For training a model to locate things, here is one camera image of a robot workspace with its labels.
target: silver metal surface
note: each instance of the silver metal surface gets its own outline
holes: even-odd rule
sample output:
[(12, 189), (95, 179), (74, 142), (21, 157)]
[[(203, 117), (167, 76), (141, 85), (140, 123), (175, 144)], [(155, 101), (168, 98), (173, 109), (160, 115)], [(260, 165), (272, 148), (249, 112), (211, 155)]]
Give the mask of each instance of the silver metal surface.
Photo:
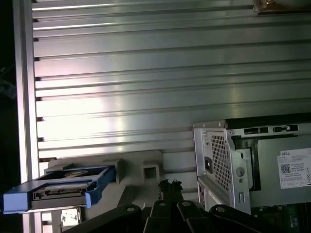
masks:
[(310, 187), (280, 188), (277, 164), (277, 156), (280, 155), (281, 151), (309, 148), (310, 139), (311, 135), (306, 134), (298, 137), (275, 138), (258, 142), (261, 190), (250, 192), (252, 206), (284, 205), (310, 201)]
[(194, 190), (193, 123), (311, 108), (309, 14), (257, 17), (248, 0), (31, 2), (14, 1), (22, 181), (38, 156), (162, 150), (166, 176)]
[[(14, 0), (21, 182), (39, 177), (31, 1)], [(41, 214), (23, 214), (23, 231), (41, 233)]]
[[(245, 153), (245, 150), (233, 151), (235, 149), (234, 146), (230, 145), (230, 147), (232, 148), (230, 153), (232, 173), (231, 205), (240, 211), (251, 214), (247, 161), (241, 157), (241, 154)], [(238, 176), (236, 173), (239, 167), (243, 168), (245, 171), (243, 176)]]

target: white label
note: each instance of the white label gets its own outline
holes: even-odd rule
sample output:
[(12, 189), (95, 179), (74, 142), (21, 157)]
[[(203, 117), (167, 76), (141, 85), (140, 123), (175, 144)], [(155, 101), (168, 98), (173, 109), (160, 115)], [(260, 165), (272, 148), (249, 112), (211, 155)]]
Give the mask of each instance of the white label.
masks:
[(311, 148), (281, 151), (277, 163), (281, 189), (311, 185)]

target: perforated metal panel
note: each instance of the perforated metal panel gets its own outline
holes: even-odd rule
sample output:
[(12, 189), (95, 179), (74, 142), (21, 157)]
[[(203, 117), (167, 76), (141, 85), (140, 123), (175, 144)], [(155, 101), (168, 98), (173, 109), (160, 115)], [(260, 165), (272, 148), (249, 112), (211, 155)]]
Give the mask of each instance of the perforated metal panel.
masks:
[(215, 181), (225, 190), (229, 191), (229, 183), (231, 183), (231, 172), (229, 166), (229, 157), (223, 136), (212, 136), (212, 153)]

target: metal frame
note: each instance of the metal frame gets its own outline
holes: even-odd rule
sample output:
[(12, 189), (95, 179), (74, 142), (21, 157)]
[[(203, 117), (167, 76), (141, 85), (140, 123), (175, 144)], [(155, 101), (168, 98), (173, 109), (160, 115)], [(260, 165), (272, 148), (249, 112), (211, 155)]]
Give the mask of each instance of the metal frame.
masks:
[[(18, 130), (21, 182), (39, 176), (35, 105), (32, 3), (14, 0)], [(42, 232), (41, 213), (23, 214), (24, 232)]]
[[(247, 173), (247, 158), (248, 156), (241, 157), (241, 153), (247, 154), (247, 151), (244, 150), (235, 150), (234, 143), (231, 139), (231, 136), (228, 135), (228, 130), (226, 130), (226, 122), (225, 121), (217, 121), (217, 122), (207, 122), (207, 123), (199, 123), (194, 124), (194, 142), (195, 142), (195, 151), (196, 151), (196, 162), (197, 162), (197, 175), (198, 181), (205, 186), (205, 188), (210, 189), (210, 184), (215, 183), (212, 181), (211, 178), (213, 175), (207, 174), (205, 171), (205, 163), (204, 163), (204, 147), (205, 147), (205, 140), (207, 134), (216, 133), (217, 135), (222, 134), (226, 143), (227, 147), (230, 148), (229, 150), (229, 166), (231, 167), (231, 183), (229, 184), (228, 188), (229, 191), (224, 190), (222, 187), (216, 188), (221, 190), (221, 193), (224, 194), (220, 195), (223, 202), (227, 202), (231, 207), (234, 207), (240, 211), (245, 213), (251, 213), (250, 208), (250, 196), (249, 196), (249, 184), (248, 184), (248, 173)], [(243, 169), (243, 175), (237, 174), (237, 169)]]

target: qr code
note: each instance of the qr code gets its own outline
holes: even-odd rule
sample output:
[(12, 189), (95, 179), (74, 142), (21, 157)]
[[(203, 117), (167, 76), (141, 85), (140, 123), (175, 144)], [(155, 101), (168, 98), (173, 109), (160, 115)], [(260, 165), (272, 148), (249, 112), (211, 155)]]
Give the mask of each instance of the qr code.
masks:
[(282, 174), (290, 173), (291, 172), (291, 167), (289, 164), (282, 164), (281, 165), (281, 171)]

